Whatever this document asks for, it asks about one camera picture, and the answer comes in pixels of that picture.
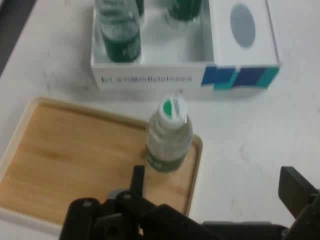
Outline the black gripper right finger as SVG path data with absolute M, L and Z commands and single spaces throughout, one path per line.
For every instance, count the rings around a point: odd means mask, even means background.
M 294 167 L 280 169 L 278 196 L 294 223 L 284 234 L 285 240 L 318 240 L 320 238 L 320 191 Z

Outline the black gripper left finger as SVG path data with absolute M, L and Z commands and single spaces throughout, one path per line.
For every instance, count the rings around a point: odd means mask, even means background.
M 61 240 L 216 240 L 212 231 L 172 207 L 143 197 L 145 167 L 133 168 L 129 189 L 100 203 L 74 200 L 68 208 Z

